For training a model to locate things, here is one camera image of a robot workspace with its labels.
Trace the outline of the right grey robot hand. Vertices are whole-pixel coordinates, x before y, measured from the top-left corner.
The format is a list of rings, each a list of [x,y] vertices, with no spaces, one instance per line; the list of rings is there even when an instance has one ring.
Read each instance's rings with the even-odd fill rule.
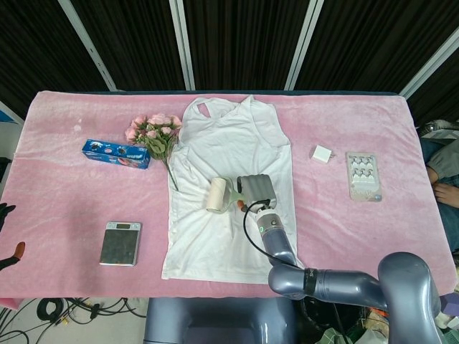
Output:
[[[242,197],[237,204],[241,206],[243,212],[250,209],[251,212],[257,213],[260,209],[274,209],[277,206],[277,198],[269,175],[239,176],[237,192]]]

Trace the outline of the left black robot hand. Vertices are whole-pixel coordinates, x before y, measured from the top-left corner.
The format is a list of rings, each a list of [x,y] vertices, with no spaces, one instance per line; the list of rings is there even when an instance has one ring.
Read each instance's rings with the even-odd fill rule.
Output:
[[[6,217],[8,216],[9,213],[15,210],[15,208],[16,208],[15,205],[8,205],[7,203],[0,203],[0,232],[3,229]],[[15,247],[14,253],[10,257],[7,257],[5,259],[0,259],[0,271],[7,267],[17,264],[24,256],[25,249],[26,249],[26,243],[19,242]]]

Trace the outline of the lint roller with green handle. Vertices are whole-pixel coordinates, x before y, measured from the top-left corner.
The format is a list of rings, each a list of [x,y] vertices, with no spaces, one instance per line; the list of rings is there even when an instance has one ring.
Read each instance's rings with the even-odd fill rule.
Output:
[[[212,179],[206,205],[208,212],[223,214],[238,201],[245,202],[245,197],[234,188],[231,178],[219,176]]]

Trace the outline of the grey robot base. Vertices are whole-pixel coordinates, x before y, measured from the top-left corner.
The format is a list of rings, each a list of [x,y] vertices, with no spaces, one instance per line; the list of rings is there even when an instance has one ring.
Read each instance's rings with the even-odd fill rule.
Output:
[[[296,344],[293,302],[271,298],[157,297],[143,344]]]

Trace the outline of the white sleeveless shirt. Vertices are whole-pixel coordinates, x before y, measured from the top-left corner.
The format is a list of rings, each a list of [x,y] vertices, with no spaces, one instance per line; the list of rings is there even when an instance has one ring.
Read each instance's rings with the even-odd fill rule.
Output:
[[[206,210],[215,177],[269,175],[275,207],[292,247],[297,244],[292,152],[273,105],[199,97],[182,120],[169,166],[169,244],[165,280],[266,284],[270,263],[253,214],[231,205],[223,214]]]

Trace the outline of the white power adapter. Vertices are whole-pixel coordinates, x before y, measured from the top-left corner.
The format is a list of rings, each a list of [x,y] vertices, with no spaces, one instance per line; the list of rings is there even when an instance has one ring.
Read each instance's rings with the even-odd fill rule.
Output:
[[[311,159],[320,163],[328,163],[335,154],[329,148],[326,148],[322,145],[316,145],[312,150]]]

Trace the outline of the pink plush table cloth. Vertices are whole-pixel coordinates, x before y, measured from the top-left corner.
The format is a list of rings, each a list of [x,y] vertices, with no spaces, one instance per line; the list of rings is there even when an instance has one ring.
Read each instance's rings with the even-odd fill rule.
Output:
[[[419,140],[396,95],[258,95],[275,107],[293,153],[299,257],[318,269],[376,274],[391,252],[421,256],[440,294],[456,271]],[[265,285],[163,279],[168,238],[167,173],[87,159],[89,138],[123,140],[143,114],[183,115],[193,95],[84,95],[44,91],[27,119],[1,197],[16,206],[0,232],[0,259],[26,243],[20,263],[0,272],[0,298],[269,297]],[[322,145],[335,156],[311,159]],[[382,200],[353,201],[347,152],[374,153]],[[100,265],[109,221],[142,225],[134,267]]]

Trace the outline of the blister pack of clips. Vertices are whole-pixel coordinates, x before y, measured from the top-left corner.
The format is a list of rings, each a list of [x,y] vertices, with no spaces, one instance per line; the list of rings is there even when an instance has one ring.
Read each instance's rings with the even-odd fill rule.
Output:
[[[377,157],[368,152],[347,152],[346,168],[349,195],[353,201],[382,200],[382,187],[377,166]]]

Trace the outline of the silver digital kitchen scale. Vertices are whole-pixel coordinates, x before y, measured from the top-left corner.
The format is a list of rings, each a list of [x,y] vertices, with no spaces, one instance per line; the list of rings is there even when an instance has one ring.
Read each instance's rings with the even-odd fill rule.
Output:
[[[134,267],[142,225],[139,222],[109,221],[106,224],[100,265]]]

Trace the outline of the pink artificial flower bouquet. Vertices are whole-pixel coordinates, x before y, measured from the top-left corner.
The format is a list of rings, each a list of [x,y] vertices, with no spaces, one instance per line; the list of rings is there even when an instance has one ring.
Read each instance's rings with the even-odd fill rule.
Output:
[[[169,159],[174,146],[179,141],[181,127],[182,122],[179,117],[157,113],[134,118],[125,130],[126,140],[130,144],[146,148],[154,160],[161,161],[165,165],[176,191],[179,187],[169,167]]]

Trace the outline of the blue cookie box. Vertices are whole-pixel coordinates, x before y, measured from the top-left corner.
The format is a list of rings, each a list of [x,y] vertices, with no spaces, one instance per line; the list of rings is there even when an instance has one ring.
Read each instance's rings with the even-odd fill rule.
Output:
[[[146,148],[88,139],[82,154],[90,160],[137,169],[147,169],[151,160]]]

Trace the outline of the person in grey clothes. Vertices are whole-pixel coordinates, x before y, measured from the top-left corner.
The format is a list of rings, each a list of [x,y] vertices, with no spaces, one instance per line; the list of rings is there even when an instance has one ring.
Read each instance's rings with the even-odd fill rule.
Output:
[[[459,138],[420,138],[422,156],[451,252],[459,250]]]

